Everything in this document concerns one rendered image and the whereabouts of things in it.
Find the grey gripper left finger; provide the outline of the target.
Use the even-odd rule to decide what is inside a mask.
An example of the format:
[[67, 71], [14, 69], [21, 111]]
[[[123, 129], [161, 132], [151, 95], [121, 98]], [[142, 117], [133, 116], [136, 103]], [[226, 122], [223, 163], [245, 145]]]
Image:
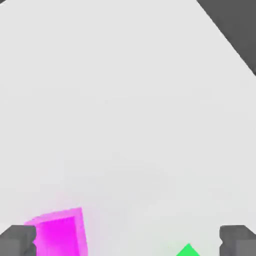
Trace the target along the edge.
[[11, 225], [0, 234], [0, 256], [37, 256], [34, 225]]

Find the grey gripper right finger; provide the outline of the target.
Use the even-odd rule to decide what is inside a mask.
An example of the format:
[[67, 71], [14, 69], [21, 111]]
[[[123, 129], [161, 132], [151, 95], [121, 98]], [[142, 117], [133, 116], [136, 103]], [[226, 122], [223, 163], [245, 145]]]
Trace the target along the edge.
[[245, 225], [222, 225], [219, 256], [256, 256], [256, 234]]

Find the small green cube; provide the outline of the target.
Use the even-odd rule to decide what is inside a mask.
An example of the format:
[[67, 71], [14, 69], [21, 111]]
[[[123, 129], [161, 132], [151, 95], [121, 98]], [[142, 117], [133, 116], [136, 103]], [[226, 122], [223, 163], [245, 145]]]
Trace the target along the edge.
[[176, 256], [200, 256], [198, 252], [188, 243]]

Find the large magenta box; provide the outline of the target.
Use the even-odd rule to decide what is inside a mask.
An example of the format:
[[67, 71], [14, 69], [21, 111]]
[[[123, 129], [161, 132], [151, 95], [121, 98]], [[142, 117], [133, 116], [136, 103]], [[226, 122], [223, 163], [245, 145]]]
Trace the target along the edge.
[[45, 213], [24, 224], [36, 228], [36, 256], [89, 256], [80, 207]]

